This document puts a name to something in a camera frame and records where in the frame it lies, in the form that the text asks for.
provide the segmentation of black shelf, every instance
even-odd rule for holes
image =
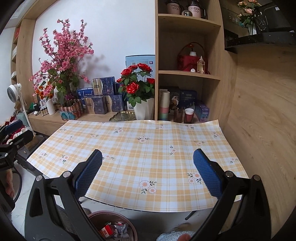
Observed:
[[[296,34],[291,32],[269,32],[248,35],[237,39],[228,40],[225,49],[246,45],[275,44],[282,46],[296,46]]]

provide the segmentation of ceiling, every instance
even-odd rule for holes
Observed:
[[[11,19],[8,21],[5,28],[16,27],[17,24],[21,21],[25,13],[29,10],[29,8],[33,5],[36,0],[25,0],[15,11]]]

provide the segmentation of paper cup stack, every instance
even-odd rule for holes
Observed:
[[[162,92],[160,102],[159,102],[159,115],[158,119],[160,121],[168,121],[168,111],[170,107],[170,92]]]

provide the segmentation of metal screw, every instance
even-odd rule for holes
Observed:
[[[71,175],[71,172],[66,171],[63,173],[63,177],[69,177]]]
[[[226,172],[225,172],[225,175],[226,175],[227,177],[233,177],[233,176],[234,176],[233,172],[231,172],[231,171],[226,171]]]
[[[36,177],[36,181],[39,182],[39,181],[42,180],[42,178],[43,178],[43,177],[42,177],[41,175],[39,175],[39,176]]]
[[[260,180],[261,180],[261,178],[260,178],[258,175],[254,175],[254,179],[255,179],[256,181],[260,181]]]

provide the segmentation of glass bottle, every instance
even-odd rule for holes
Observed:
[[[205,73],[205,61],[203,60],[202,56],[200,57],[200,60],[197,62],[197,72],[200,74]]]

